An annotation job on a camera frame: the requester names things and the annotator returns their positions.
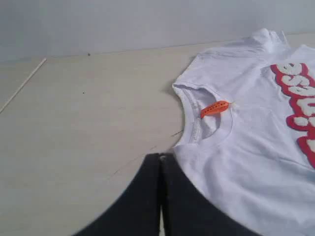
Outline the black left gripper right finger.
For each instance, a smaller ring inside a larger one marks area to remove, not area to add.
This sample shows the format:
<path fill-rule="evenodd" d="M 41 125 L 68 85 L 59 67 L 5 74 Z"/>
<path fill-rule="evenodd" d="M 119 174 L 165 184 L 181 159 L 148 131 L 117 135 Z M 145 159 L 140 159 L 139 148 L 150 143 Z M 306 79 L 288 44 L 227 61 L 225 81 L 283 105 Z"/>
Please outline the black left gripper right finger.
<path fill-rule="evenodd" d="M 203 197 L 170 153 L 160 156 L 166 236 L 256 236 Z"/>

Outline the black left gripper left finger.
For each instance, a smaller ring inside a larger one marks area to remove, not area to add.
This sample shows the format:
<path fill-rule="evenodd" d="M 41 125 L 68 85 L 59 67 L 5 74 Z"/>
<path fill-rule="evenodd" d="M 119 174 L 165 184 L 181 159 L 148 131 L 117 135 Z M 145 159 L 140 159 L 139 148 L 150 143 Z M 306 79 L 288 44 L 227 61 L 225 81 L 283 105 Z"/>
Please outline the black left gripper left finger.
<path fill-rule="evenodd" d="M 120 197 L 76 236 L 158 236 L 163 183 L 159 153 L 145 156 Z"/>

